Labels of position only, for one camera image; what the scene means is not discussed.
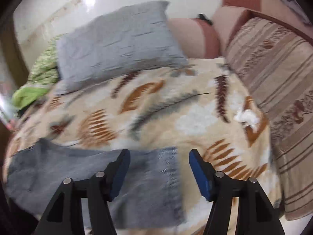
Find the grey denim pants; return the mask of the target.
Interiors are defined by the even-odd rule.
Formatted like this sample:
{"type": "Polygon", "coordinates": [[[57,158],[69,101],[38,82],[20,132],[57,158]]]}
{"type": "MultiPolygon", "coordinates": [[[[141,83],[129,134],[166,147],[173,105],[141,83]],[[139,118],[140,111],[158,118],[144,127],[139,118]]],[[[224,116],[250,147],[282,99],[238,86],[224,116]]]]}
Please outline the grey denim pants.
{"type": "MultiPolygon", "coordinates": [[[[87,179],[120,150],[81,150],[40,139],[19,151],[8,168],[6,194],[33,215],[43,214],[63,179],[87,179]]],[[[184,222],[178,151],[132,150],[119,195],[109,203],[117,229],[167,228],[184,222]]]]}

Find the white crumpled tissue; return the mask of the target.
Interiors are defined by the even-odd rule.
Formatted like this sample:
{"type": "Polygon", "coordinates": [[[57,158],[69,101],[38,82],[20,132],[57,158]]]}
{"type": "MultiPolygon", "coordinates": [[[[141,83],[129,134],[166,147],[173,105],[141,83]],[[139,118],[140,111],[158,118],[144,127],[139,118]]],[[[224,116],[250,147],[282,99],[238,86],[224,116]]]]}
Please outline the white crumpled tissue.
{"type": "Polygon", "coordinates": [[[234,116],[234,120],[243,123],[246,127],[250,126],[251,128],[256,127],[259,122],[260,118],[250,109],[238,109],[236,115],[234,116]]]}

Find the beige leaf pattern blanket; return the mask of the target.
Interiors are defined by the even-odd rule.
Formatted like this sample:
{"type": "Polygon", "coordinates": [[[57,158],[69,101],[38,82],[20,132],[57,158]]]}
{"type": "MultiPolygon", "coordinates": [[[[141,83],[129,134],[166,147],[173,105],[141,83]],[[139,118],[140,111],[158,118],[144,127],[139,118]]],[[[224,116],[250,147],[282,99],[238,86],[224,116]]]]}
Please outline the beige leaf pattern blanket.
{"type": "Polygon", "coordinates": [[[38,110],[28,109],[20,119],[6,151],[5,182],[13,156],[40,139],[81,150],[175,147],[184,222],[167,228],[116,228],[118,234],[203,231],[212,203],[201,195],[189,165],[193,149],[230,178],[257,178],[273,206],[280,205],[268,121],[223,58],[191,60],[183,69],[143,70],[64,95],[57,93],[60,82],[38,110]],[[251,128],[235,121],[240,108],[252,110],[259,124],[251,128]]]}

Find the green patterned quilt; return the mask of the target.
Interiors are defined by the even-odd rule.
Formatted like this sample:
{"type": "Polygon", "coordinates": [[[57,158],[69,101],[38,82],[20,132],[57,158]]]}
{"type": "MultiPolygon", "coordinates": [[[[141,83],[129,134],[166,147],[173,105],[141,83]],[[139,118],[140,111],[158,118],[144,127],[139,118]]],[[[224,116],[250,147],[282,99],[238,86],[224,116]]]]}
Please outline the green patterned quilt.
{"type": "Polygon", "coordinates": [[[32,66],[27,82],[14,92],[12,104],[17,110],[27,107],[47,94],[59,81],[56,42],[61,37],[60,34],[49,41],[47,49],[40,54],[32,66]]]}

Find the brown striped cushion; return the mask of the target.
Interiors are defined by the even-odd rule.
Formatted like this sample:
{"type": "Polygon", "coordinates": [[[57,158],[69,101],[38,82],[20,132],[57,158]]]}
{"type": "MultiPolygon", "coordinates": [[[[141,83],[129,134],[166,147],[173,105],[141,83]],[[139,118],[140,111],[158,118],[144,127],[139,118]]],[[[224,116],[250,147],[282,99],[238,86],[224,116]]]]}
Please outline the brown striped cushion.
{"type": "Polygon", "coordinates": [[[229,43],[226,58],[270,121],[286,219],[312,214],[312,44],[255,17],[229,43]]]}

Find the pink brown sofa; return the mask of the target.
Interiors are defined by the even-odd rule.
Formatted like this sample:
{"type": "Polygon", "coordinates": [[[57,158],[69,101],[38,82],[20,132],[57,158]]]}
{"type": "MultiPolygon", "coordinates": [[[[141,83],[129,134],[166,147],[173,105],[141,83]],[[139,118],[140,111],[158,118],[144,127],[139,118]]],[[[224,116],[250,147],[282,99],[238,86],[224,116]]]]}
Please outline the pink brown sofa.
{"type": "Polygon", "coordinates": [[[254,16],[293,27],[301,37],[312,41],[312,25],[302,23],[280,0],[222,0],[211,18],[213,25],[198,18],[175,18],[168,20],[168,27],[188,58],[217,58],[254,16]]]}

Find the grey quilted pillow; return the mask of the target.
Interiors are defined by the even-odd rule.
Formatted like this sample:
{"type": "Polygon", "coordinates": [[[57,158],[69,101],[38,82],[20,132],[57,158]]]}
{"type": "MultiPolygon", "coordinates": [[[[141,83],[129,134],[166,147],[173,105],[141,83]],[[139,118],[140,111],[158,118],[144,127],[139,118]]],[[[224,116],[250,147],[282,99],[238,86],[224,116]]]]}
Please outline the grey quilted pillow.
{"type": "Polygon", "coordinates": [[[101,15],[57,41],[61,82],[68,94],[135,71],[184,67],[187,57],[168,28],[167,1],[150,1],[101,15]]]}

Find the small black object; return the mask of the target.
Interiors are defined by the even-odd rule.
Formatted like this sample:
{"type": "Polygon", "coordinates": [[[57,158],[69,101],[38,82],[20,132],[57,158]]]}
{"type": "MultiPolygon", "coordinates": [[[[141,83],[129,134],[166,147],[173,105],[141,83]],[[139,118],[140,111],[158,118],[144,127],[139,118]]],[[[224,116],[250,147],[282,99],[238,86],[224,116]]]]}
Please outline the small black object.
{"type": "Polygon", "coordinates": [[[197,18],[199,20],[206,22],[208,25],[213,25],[213,22],[210,19],[208,19],[204,14],[198,14],[197,18]]]}

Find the grey cloth on sofa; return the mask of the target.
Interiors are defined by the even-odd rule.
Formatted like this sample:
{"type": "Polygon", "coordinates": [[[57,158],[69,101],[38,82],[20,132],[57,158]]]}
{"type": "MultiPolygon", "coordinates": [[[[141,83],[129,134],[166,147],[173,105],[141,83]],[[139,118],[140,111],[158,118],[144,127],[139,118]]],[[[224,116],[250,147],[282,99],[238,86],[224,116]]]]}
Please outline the grey cloth on sofa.
{"type": "Polygon", "coordinates": [[[310,19],[305,14],[301,6],[296,0],[280,0],[284,5],[286,5],[305,25],[312,25],[310,19]]]}

